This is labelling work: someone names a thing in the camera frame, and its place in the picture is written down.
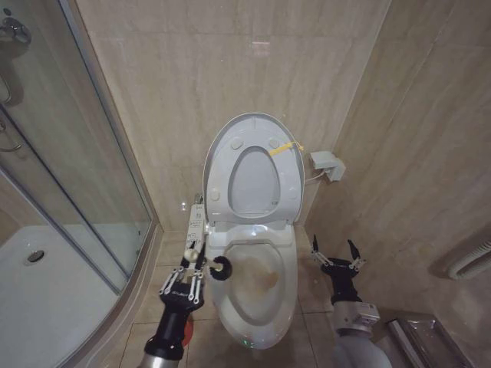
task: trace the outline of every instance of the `red object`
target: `red object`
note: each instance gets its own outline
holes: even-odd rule
[[[189,316],[184,327],[183,347],[191,341],[191,337],[193,337],[193,318]]]

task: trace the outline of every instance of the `shower door frame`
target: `shower door frame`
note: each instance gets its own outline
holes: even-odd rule
[[[150,194],[143,180],[140,167],[137,163],[137,158],[135,157],[133,149],[131,148],[123,122],[121,121],[120,115],[117,111],[116,104],[114,103],[114,99],[107,85],[104,73],[99,64],[99,60],[97,59],[97,55],[87,33],[87,29],[85,28],[84,21],[81,17],[76,1],[58,0],[58,4],[64,13],[65,20],[74,37],[74,42],[78,47],[95,92],[99,98],[99,101],[101,102],[111,129],[116,137],[117,144],[120,147],[122,155],[127,163],[135,185],[137,186],[137,190],[140,193],[140,197],[143,200],[143,204],[147,208],[147,212],[150,217],[150,225],[147,233],[145,234],[137,262],[133,268],[126,287],[120,293],[118,302],[114,305],[111,312],[107,315],[101,325],[94,331],[94,333],[81,344],[80,348],[73,352],[64,362],[61,362],[60,364],[60,366],[77,366],[79,363],[81,363],[81,361],[87,359],[87,355],[93,354],[94,351],[96,351],[96,353],[89,360],[91,362],[97,360],[98,358],[96,356],[100,356],[101,351],[104,348],[104,346],[99,346],[101,345],[101,341],[105,339],[108,331],[114,328],[117,320],[121,325],[125,323],[121,322],[121,320],[127,320],[127,316],[121,317],[120,314],[128,304],[134,302],[131,299],[134,297],[135,293],[140,293],[140,291],[136,291],[136,289],[141,288],[141,283],[148,284],[150,282],[148,268],[152,268],[154,262],[152,262],[149,257],[157,256],[158,246],[160,245],[160,238],[163,230],[160,226],[157,212],[153,207]]]

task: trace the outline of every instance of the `bathroom wall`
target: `bathroom wall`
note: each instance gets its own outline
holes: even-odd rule
[[[186,229],[209,145],[236,115],[334,148],[389,2],[77,0],[166,231]]]
[[[329,256],[368,259],[361,297],[436,314],[477,366],[491,362],[491,270],[444,277],[491,236],[491,2],[393,0],[306,222]]]

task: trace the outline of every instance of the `bidet control panel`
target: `bidet control panel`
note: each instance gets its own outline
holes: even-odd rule
[[[196,249],[199,253],[203,247],[205,231],[205,205],[195,203],[191,206],[191,216],[187,228],[186,249]],[[196,263],[192,263],[188,268],[194,269]]]

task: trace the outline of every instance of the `white toilet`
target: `white toilet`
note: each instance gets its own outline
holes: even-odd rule
[[[292,224],[302,207],[304,168],[297,144],[281,150],[290,142],[293,135],[274,117],[240,115],[216,136],[203,173],[206,257],[224,255],[233,269],[226,281],[208,277],[207,287],[228,332],[256,349],[285,336],[297,301]]]

